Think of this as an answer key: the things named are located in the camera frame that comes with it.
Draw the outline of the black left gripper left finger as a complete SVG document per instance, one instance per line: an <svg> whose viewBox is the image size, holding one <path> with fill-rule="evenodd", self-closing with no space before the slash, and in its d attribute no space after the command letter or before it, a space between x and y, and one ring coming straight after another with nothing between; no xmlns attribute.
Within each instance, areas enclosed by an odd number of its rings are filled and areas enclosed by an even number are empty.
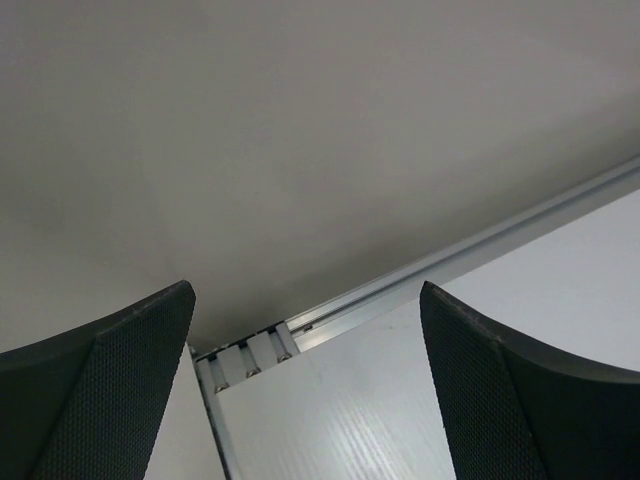
<svg viewBox="0 0 640 480"><path fill-rule="evenodd" d="M180 281L2 353L2 478L143 478L195 303Z"/></svg>

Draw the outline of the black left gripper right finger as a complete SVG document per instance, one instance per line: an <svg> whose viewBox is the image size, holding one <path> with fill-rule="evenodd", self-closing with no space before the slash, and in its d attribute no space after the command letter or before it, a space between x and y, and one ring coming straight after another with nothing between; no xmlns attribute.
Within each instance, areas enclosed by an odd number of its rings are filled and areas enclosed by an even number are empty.
<svg viewBox="0 0 640 480"><path fill-rule="evenodd" d="M638 478L638 372L541 342L431 282L419 304L457 478Z"/></svg>

